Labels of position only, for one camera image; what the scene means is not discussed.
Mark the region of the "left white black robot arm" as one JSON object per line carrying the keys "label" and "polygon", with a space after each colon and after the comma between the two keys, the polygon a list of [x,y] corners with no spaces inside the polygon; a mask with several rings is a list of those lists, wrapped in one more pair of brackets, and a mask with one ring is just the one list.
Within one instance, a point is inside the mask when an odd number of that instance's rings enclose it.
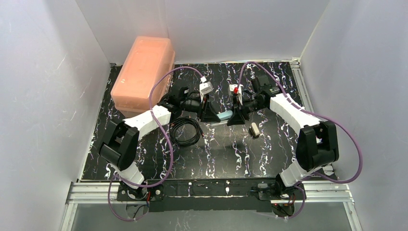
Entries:
{"label": "left white black robot arm", "polygon": [[98,147],[98,154],[105,159],[129,188],[152,188],[160,183],[144,184],[145,178],[135,163],[139,140],[148,133],[169,125],[174,128],[182,112],[195,113],[200,122],[221,122],[215,112],[207,90],[190,91],[178,87],[166,93],[150,110],[125,120],[111,120]]}

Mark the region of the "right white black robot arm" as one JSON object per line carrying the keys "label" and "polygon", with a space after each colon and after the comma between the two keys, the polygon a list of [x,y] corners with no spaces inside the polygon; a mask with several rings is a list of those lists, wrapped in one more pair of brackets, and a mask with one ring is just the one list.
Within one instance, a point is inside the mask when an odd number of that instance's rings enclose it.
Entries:
{"label": "right white black robot arm", "polygon": [[250,113],[265,108],[289,124],[298,136],[295,160],[275,177],[275,182],[267,189],[273,196],[290,195],[300,181],[339,159],[336,125],[303,112],[300,105],[284,94],[279,86],[272,86],[266,76],[256,77],[251,83],[255,95],[248,100],[242,98],[242,85],[229,85],[233,106],[227,125],[243,125]]}

